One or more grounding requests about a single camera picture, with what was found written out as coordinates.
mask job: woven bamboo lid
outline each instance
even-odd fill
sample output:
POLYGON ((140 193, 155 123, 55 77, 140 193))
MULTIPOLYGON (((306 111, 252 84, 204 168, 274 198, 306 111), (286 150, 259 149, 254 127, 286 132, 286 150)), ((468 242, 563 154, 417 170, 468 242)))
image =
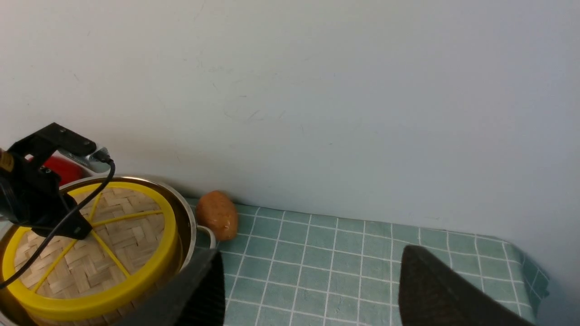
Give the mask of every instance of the woven bamboo lid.
MULTIPOLYGON (((96 187, 69 194, 80 202, 96 187)), ((9 286, 35 316, 79 320, 110 313, 148 290, 176 254, 173 210, 150 188, 112 182, 81 213, 93 226, 91 234, 79 241, 55 237, 9 286)), ((19 228, 4 255, 4 277, 20 268, 43 239, 19 228)))

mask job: white grid line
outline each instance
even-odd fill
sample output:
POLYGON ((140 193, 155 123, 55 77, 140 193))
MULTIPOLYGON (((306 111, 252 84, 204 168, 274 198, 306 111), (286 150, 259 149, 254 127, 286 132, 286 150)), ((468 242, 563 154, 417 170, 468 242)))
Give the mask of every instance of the white grid line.
MULTIPOLYGON (((353 296, 346 296, 346 295, 343 295, 343 296, 345 298, 354 298, 353 296)), ((339 319, 339 318, 324 317, 324 316, 319 315, 319 314, 313 314, 313 313, 307 313, 307 312, 302 312, 302 311, 296 311, 296 310, 291 310, 291 309, 287 309, 287 308, 281 308, 281 307, 277 307, 277 306, 264 305, 264 304, 261 304, 261 303, 258 303, 258 302, 251 302, 251 301, 245 301, 245 300, 233 299, 233 298, 230 299, 230 300, 232 302, 246 303, 246 304, 252 305, 252 306, 264 306, 266 308, 278 309, 278 310, 282 310, 282 311, 293 312, 295 314, 303 314, 303 315, 313 316, 313 317, 322 317, 322 318, 326 318, 328 320, 345 321, 345 320, 342 320, 342 319, 339 319)), ((369 303, 376 303, 376 304, 379 304, 379 305, 392 306, 393 308, 398 308, 398 305, 391 305, 391 304, 385 303, 385 302, 376 302, 376 301, 370 301, 370 300, 366 300, 366 299, 362 299, 362 301, 369 302, 369 303)), ((496 302, 499 302, 499 303, 513 303, 513 304, 517 304, 517 302, 515 302, 515 301, 509 301, 509 300, 495 300, 495 301, 496 302)), ((532 308, 532 306, 527 305, 525 303, 519 303, 519 304, 522 305, 522 306, 524 306, 524 307, 532 308)))
POLYGON ((268 269, 268 276, 266 277, 266 284, 264 285, 264 292, 262 292, 262 300, 260 301, 260 306, 258 307, 258 314, 256 315, 256 324, 254 326, 258 326, 258 320, 260 320, 260 312, 262 312, 264 298, 266 297, 266 289, 268 289, 268 281, 270 281, 270 274, 272 273, 272 265, 274 264, 276 249, 278 249, 278 240, 280 240, 280 233, 282 233, 282 222, 284 221, 285 214, 286 211, 282 213, 282 220, 280 221, 280 227, 278 228, 278 237, 276 238, 276 244, 274 245, 274 252, 272 253, 272 260, 270 261, 270 268, 268 269))
MULTIPOLYGON (((254 219, 252 221, 252 228, 250 230, 250 233, 253 232, 253 227, 254 225, 256 225, 256 216, 254 216, 254 219)), ((250 245, 250 237, 248 237, 248 241, 246 242, 246 247, 244 249, 244 253, 242 254, 242 259, 240 260, 240 265, 238 266, 238 271, 235 274, 235 278, 234 278, 234 284, 231 286, 231 291, 230 291, 230 297, 228 298, 227 302, 226 302, 226 313, 227 313, 227 308, 230 305, 230 300, 231 300, 231 296, 234 295, 234 290, 235 290, 235 284, 238 282, 238 277, 240 276, 240 270, 242 269, 242 264, 244 263, 244 256, 246 254, 246 251, 248 250, 248 246, 250 245)))
POLYGON ((475 243, 475 252, 477 253, 477 264, 479 265, 479 273, 481 274, 481 290, 485 293, 485 288, 483 286, 483 270, 481 269, 481 257, 479 256, 479 250, 477 249, 477 236, 473 238, 473 243, 475 243))
MULTIPOLYGON (((272 240, 272 241, 276 241, 276 239, 274 238, 268 238, 268 237, 262 237, 262 236, 255 236, 253 234, 247 234, 247 233, 238 233, 239 236, 246 236, 246 237, 255 237, 255 238, 260 238, 260 239, 267 239, 267 240, 272 240)), ((367 237, 376 237, 376 238, 382 238, 385 240, 396 240, 399 242, 404 242, 406 244, 413 244, 411 242, 407 242, 407 241, 403 241, 403 240, 397 240, 397 239, 392 239, 389 237, 380 237, 380 236, 374 236, 372 234, 366 234, 367 237)), ((300 242, 292 242, 292 241, 287 241, 287 240, 278 240, 279 242, 284 242, 287 244, 296 244, 296 245, 305 245, 304 243, 300 243, 300 242)), ((328 249, 328 248, 323 248, 323 247, 317 247, 315 245, 308 245, 306 244, 307 247, 313 247, 313 248, 318 248, 318 249, 323 249, 326 251, 332 251, 332 249, 328 249)), ((430 247, 428 245, 421 245, 425 248, 430 248, 430 249, 435 249, 435 250, 441 250, 441 251, 448 251, 449 254, 455 253, 457 255, 463 255, 463 256, 478 256, 478 254, 476 253, 464 253, 464 252, 457 252, 457 251, 452 251, 452 250, 445 250, 445 249, 441 249, 441 248, 435 248, 435 247, 430 247)), ((347 252, 347 251, 340 251, 340 250, 336 250, 336 252, 341 252, 341 253, 349 253, 351 255, 356 255, 356 253, 352 253, 352 252, 347 252)), ((390 259, 386 259, 386 258, 381 258, 381 257, 374 257, 374 256, 368 256, 368 255, 363 255, 363 257, 368 257, 368 258, 376 258, 376 259, 382 259, 382 260, 387 260, 390 261, 390 259)), ((485 255, 479 255, 479 257, 484 257, 484 258, 488 258, 488 259, 494 259, 494 260, 501 260, 501 261, 508 261, 508 262, 514 262, 514 263, 518 263, 520 265, 523 265, 522 263, 516 261, 516 260, 511 260, 511 259, 504 259, 504 258, 497 258, 497 257, 490 257, 490 256, 485 256, 485 255)))
MULTIPOLYGON (((280 220, 280 219, 277 219, 277 218, 271 218, 271 217, 269 217, 269 216, 252 215, 252 214, 247 214, 247 213, 238 213, 238 215, 245 215, 245 216, 256 216, 256 217, 258 217, 258 218, 271 219, 271 220, 280 220)), ((304 223, 304 222, 296 222, 296 221, 287 221, 287 222, 296 223, 296 224, 302 224, 302 225, 308 225, 308 223, 304 223)), ((404 224, 398 224, 398 223, 388 223, 388 222, 379 222, 379 223, 404 225, 404 224)), ((315 224, 313 224, 313 226, 317 226, 317 227, 322 227, 322 228, 325 228, 325 229, 331 229, 331 230, 334 230, 334 228, 333 228, 333 227, 329 227, 329 226, 320 226, 320 225, 315 225, 315 224)), ((444 230, 438 230, 438 229, 430 229, 430 228, 428 228, 428 227, 424 227, 423 229, 425 229, 425 230, 433 230, 433 231, 441 231, 441 232, 445 232, 444 230)), ((345 232, 349 232, 349 233, 358 233, 358 234, 362 234, 362 232, 359 232, 359 231, 342 230, 342 229, 340 229, 340 230, 341 230, 341 231, 345 231, 345 232)), ((473 234, 473 233, 462 233, 462 232, 455 232, 455 231, 447 231, 447 232, 449 232, 449 233, 453 233, 453 234, 459 234, 460 236, 467 236, 467 237, 473 237, 473 236, 475 236, 475 235, 476 235, 476 234, 473 234)), ((375 237, 379 237, 379 238, 388 238, 388 237, 385 237, 385 236, 376 236, 376 235, 374 235, 374 234, 373 234, 373 236, 375 236, 375 237)), ((482 239, 485 239, 485 240, 490 240, 490 241, 495 241, 495 242, 500 242, 500 243, 507 243, 507 244, 510 244, 509 242, 507 242, 507 241, 505 241, 505 240, 501 240, 501 239, 495 239, 495 238, 491 238, 491 237, 487 237, 487 236, 479 236, 479 237, 480 237, 480 238, 482 238, 482 239)))
POLYGON ((360 267, 360 275, 358 276, 358 302, 357 302, 357 323, 360 322, 360 317, 361 317, 361 288, 363 287, 363 253, 364 253, 364 236, 365 236, 365 231, 367 228, 367 222, 363 221, 362 223, 362 247, 361 247, 361 267, 360 267))
MULTIPOLYGON (((308 233, 310 231, 310 222, 312 222, 312 214, 310 214, 310 217, 308 218, 308 227, 306 228, 306 239, 304 240, 304 243, 306 244, 306 241, 308 241, 308 233)), ((298 297, 298 289, 300 286, 300 276, 302 275, 302 267, 304 267, 304 256, 306 255, 306 246, 304 246, 304 249, 302 251, 302 260, 300 262, 300 269, 298 270, 298 281, 296 282, 296 290, 294 291, 294 301, 292 302, 292 311, 290 312, 290 325, 292 325, 292 318, 294 317, 294 309, 296 307, 296 298, 298 297)))
MULTIPOLYGON (((336 249, 336 234, 338 233, 338 219, 336 220, 335 228, 334 228, 334 241, 332 242, 332 254, 330 257, 330 269, 332 270, 332 264, 334 263, 334 252, 336 249)), ((327 286, 327 299, 326 303, 324 304, 324 321, 322 322, 322 326, 326 326, 326 315, 328 311, 328 298, 330 297, 330 280, 332 279, 332 272, 328 273, 328 286, 327 286)))
MULTIPOLYGON (((241 256, 242 255, 239 252, 229 252, 229 251, 222 251, 222 252, 229 253, 229 254, 232 254, 232 255, 238 255, 238 256, 241 256)), ((355 253, 350 253, 350 252, 349 252, 349 254, 355 255, 355 256, 360 256, 360 255, 357 255, 355 253)), ((370 277, 370 276, 362 276, 362 275, 358 275, 358 274, 354 274, 354 273, 348 273, 348 272, 345 272, 345 271, 337 271, 337 270, 326 269, 326 268, 322 268, 322 267, 302 265, 302 264, 298 264, 298 263, 285 262, 283 260, 269 259, 269 258, 258 257, 258 256, 251 256, 251 255, 244 255, 244 256, 247 257, 247 258, 256 258, 256 259, 262 259, 262 260, 272 260, 273 262, 277 262, 277 263, 284 263, 284 264, 295 265, 295 266, 304 266, 304 267, 308 267, 308 268, 311 268, 311 269, 317 269, 317 270, 323 270, 323 271, 331 271, 333 273, 339 273, 339 274, 345 274, 345 275, 351 275, 351 276, 360 276, 362 278, 368 278, 370 280, 388 282, 388 281, 386 281, 386 280, 384 280, 382 278, 376 278, 376 277, 370 277)), ((366 257, 366 258, 372 258, 372 259, 384 260, 385 262, 390 262, 391 265, 392 265, 393 262, 400 263, 399 261, 396 261, 396 260, 391 261, 390 259, 381 259, 381 258, 376 258, 376 257, 372 257, 372 256, 363 256, 363 258, 364 257, 366 257)), ((498 278, 498 277, 491 277, 491 276, 482 276, 480 274, 468 273, 466 271, 457 271, 457 270, 455 270, 454 272, 459 273, 459 274, 463 274, 463 275, 468 275, 468 276, 482 277, 483 279, 486 279, 486 280, 510 281, 510 280, 508 280, 506 278, 498 278)), ((524 281, 516 281, 516 280, 514 280, 513 282, 514 283, 524 283, 524 281)))
POLYGON ((389 278, 390 278, 390 281, 391 281, 391 284, 390 284, 390 287, 389 287, 389 291, 390 291, 390 294, 389 294, 389 299, 390 300, 389 301, 390 301, 391 305, 389 307, 389 325, 393 325, 393 245, 394 245, 394 241, 393 241, 393 225, 391 224, 391 254, 389 256, 389 258, 390 258, 389 265, 390 265, 390 268, 391 268, 391 271, 389 273, 390 274, 389 275, 389 278))
POLYGON ((536 290, 532 287, 532 285, 530 284, 530 282, 528 280, 525 281, 526 283, 528 283, 528 286, 530 287, 530 291, 534 293, 535 296, 538 297, 538 299, 542 299, 542 297, 536 292, 536 290))
POLYGON ((451 258, 451 247, 449 247, 449 231, 445 232, 445 238, 447 242, 447 251, 449 252, 449 267, 453 269, 453 259, 451 258))
MULTIPOLYGON (((506 246, 505 244, 502 245, 503 247, 503 253, 505 253, 506 255, 506 259, 508 258, 508 251, 506 250, 506 246)), ((512 281, 512 288, 513 288, 513 293, 516 297, 516 302, 517 302, 517 313, 521 316, 521 309, 520 309, 520 298, 518 298, 517 295, 517 291, 516 291, 516 284, 513 282, 513 276, 512 276, 512 268, 509 266, 509 262, 506 262, 507 264, 507 270, 509 271, 509 278, 512 281)))

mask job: red object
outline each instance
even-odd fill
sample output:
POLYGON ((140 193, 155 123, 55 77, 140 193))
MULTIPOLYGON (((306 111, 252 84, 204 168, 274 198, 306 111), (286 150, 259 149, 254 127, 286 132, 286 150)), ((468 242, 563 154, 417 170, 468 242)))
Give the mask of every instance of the red object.
POLYGON ((51 157, 44 166, 55 171, 61 177, 60 185, 82 179, 84 170, 73 162, 60 157, 51 157))

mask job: bamboo steamer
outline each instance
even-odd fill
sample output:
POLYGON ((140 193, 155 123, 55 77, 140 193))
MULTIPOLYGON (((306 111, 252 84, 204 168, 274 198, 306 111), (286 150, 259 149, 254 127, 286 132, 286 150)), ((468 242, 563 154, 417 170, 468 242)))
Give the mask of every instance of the bamboo steamer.
MULTIPOLYGON (((101 181, 82 180, 66 189, 79 202, 101 181)), ((30 319, 16 318, 20 324, 112 324, 169 281, 193 254, 193 213, 183 197, 164 184, 117 177, 81 213, 93 225, 89 237, 55 237, 31 268, 8 286, 9 297, 1 298, 4 308, 14 301, 22 306, 30 319)), ((8 233, 9 239, 3 239, 4 279, 43 240, 28 228, 8 233)))

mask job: black cable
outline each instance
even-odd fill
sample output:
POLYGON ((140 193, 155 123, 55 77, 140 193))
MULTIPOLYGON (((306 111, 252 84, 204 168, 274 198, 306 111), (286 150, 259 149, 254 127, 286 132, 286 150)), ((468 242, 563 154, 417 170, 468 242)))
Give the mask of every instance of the black cable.
POLYGON ((69 219, 72 215, 74 215, 78 211, 80 211, 81 208, 83 208, 86 204, 88 204, 89 201, 93 200, 93 198, 97 197, 97 195, 101 191, 103 191, 103 189, 105 189, 105 187, 107 187, 108 183, 111 182, 111 180, 113 179, 113 176, 115 175, 115 162, 113 162, 113 160, 111 160, 110 158, 106 158, 103 161, 105 163, 109 164, 109 166, 111 166, 111 169, 109 170, 109 174, 107 175, 105 180, 88 197, 86 197, 84 200, 82 200, 80 203, 78 203, 77 206, 75 206, 71 211, 68 212, 68 214, 66 214, 66 216, 59 222, 59 224, 57 224, 55 226, 55 228, 48 234, 48 236, 46 236, 46 238, 43 240, 43 242, 38 246, 38 249, 36 249, 36 251, 34 251, 32 256, 30 256, 28 261, 26 261, 25 264, 20 269, 18 269, 18 271, 16 271, 14 273, 14 275, 10 276, 6 281, 0 283, 0 289, 6 288, 12 282, 18 280, 18 278, 20 276, 22 276, 22 274, 27 269, 29 269, 30 266, 34 263, 34 261, 40 256, 40 254, 42 253, 44 248, 46 248, 46 246, 52 240, 52 238, 55 237, 57 231, 61 227, 63 227, 63 225, 66 223, 67 219, 69 219))

